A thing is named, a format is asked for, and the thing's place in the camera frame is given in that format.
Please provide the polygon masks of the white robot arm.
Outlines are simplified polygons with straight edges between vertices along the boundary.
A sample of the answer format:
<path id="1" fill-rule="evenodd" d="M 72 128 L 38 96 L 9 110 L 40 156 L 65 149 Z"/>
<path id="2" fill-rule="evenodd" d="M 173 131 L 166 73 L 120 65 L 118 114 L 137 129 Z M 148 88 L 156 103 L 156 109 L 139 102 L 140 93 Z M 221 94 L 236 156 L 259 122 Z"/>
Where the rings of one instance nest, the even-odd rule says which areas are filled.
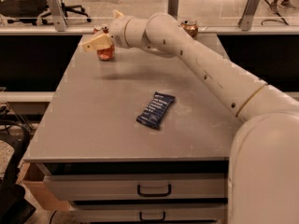
<path id="1" fill-rule="evenodd" d="M 228 224 L 299 223 L 299 102 L 193 39 L 172 16 L 119 11 L 87 51 L 116 46 L 180 59 L 241 126 L 228 171 Z"/>

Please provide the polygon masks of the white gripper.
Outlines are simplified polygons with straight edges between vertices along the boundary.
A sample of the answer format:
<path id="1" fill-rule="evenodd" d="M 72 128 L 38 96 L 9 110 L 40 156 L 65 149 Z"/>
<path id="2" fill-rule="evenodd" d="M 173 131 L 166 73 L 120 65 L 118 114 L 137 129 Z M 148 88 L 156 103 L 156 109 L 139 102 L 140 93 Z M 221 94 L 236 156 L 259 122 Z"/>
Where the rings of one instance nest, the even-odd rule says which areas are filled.
<path id="1" fill-rule="evenodd" d="M 109 26 L 110 35 L 102 32 L 97 32 L 82 43 L 82 47 L 85 51 L 109 49 L 113 45 L 113 43 L 115 46 L 120 48 L 129 48 L 129 45 L 127 44 L 125 39 L 125 28 L 129 19 L 117 9 L 114 9 L 112 13 L 115 19 Z"/>

